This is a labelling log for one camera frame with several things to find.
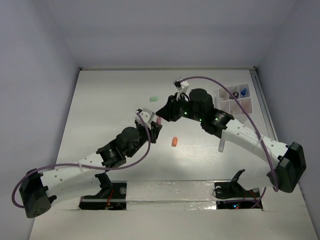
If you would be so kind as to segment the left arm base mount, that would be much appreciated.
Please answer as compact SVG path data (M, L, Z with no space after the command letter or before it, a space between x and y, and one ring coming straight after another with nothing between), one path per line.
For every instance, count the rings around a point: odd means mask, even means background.
M82 196L78 207L81 210L122 211L127 209L127 182L112 182L106 173L96 174L100 190L96 195Z

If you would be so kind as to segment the pink correction tape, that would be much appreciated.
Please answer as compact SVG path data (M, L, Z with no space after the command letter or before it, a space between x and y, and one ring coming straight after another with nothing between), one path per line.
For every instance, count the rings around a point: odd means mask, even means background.
M157 120L156 120L156 124L160 125L161 123L162 123L162 119L160 117L158 117Z

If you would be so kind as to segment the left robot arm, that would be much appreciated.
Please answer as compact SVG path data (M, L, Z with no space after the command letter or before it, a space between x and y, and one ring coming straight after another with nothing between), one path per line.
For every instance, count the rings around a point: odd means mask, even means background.
M144 145L157 142L162 129L154 121L150 126L136 123L126 127L107 145L93 154L74 163L59 163L29 170L14 188L19 192L26 217L36 218L46 213L52 206L61 202L85 196L89 198L108 198L113 184L109 171L128 169L147 157L145 153L139 160L127 164Z

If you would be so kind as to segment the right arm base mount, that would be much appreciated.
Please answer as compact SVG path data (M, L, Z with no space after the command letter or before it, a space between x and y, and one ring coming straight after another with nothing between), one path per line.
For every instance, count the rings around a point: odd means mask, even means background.
M218 210L262 209L260 190L245 190L238 180L245 170L239 170L230 181L216 181L212 195Z

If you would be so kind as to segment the blue cap glue pen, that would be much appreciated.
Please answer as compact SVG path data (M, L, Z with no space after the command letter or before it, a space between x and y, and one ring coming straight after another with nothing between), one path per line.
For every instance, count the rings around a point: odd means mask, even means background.
M246 96L246 94L247 94L247 91L248 91L248 88L247 87L245 87L242 91L241 91L241 95L243 96L243 97L245 97Z

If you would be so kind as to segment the black scissors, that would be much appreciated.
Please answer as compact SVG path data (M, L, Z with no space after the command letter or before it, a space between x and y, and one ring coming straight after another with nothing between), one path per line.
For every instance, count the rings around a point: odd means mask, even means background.
M235 91L233 94L232 94L236 99L239 98L239 93L237 91Z

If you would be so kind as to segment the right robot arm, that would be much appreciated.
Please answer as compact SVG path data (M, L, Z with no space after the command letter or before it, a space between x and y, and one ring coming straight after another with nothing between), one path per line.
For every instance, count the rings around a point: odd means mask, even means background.
M249 177L239 170L235 180L230 183L230 190L235 196L242 196L254 188L266 187L292 193L306 170L304 150L300 144L293 142L288 145L258 136L229 113L215 108L212 96L204 89L191 90L187 98L178 98L176 94L169 96L156 115L168 122L176 122L181 117L200 122L206 133L236 144L272 164L274 171L268 166Z

